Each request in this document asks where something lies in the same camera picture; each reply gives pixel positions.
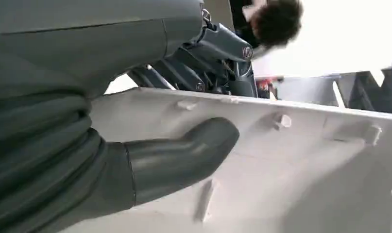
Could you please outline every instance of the curly hair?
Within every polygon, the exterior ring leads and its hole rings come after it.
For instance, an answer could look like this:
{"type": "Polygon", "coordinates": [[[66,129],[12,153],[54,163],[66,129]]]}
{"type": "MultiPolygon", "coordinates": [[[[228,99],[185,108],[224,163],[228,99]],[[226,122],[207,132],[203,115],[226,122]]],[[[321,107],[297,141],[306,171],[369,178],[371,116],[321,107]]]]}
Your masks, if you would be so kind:
{"type": "Polygon", "coordinates": [[[302,14],[300,0],[267,0],[250,23],[258,42],[270,49],[285,46],[298,35],[302,14]]]}

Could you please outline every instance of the gray sleeve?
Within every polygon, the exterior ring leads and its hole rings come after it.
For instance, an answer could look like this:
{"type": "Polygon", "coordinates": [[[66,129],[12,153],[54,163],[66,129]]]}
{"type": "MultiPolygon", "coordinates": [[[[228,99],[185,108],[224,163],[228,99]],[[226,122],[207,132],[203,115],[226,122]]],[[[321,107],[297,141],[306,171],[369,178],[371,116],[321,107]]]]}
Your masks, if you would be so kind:
{"type": "Polygon", "coordinates": [[[0,232],[57,231],[134,204],[123,145],[75,80],[0,54],[0,232]]]}

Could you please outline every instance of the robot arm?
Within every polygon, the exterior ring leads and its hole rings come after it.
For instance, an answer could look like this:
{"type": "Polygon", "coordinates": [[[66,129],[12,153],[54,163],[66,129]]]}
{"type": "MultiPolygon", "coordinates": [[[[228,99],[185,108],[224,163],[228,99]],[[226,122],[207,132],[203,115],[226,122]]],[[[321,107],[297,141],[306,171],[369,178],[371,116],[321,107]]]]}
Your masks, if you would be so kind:
{"type": "Polygon", "coordinates": [[[197,40],[201,10],[198,0],[0,0],[0,232],[55,232],[217,169],[239,136],[226,119],[108,143],[88,116],[116,76],[197,40]]]}
{"type": "MultiPolygon", "coordinates": [[[[226,27],[206,20],[200,38],[185,43],[173,56],[152,63],[156,73],[147,79],[158,83],[159,74],[180,90],[257,97],[252,52],[246,41],[226,27]]],[[[133,79],[141,83],[135,73],[133,69],[133,79]]]]}

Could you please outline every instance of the person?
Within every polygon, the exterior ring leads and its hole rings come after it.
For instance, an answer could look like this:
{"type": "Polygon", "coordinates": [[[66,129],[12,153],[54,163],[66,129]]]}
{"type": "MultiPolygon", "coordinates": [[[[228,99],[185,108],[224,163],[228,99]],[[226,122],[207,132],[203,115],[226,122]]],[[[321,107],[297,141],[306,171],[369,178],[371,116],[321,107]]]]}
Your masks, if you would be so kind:
{"type": "Polygon", "coordinates": [[[231,0],[236,34],[254,48],[283,47],[298,35],[303,14],[300,0],[266,0],[259,6],[251,4],[251,1],[231,0]],[[243,12],[246,6],[248,14],[243,12]]]}

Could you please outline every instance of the white plastic panel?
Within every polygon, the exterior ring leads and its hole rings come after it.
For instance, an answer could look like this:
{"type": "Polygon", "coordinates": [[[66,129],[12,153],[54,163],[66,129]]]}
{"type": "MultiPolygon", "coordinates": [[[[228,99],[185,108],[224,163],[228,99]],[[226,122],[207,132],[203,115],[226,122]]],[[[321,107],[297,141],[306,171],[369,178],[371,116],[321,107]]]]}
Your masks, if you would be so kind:
{"type": "Polygon", "coordinates": [[[65,232],[392,233],[390,114],[146,88],[91,112],[107,141],[174,138],[219,116],[240,139],[212,177],[65,232]]]}

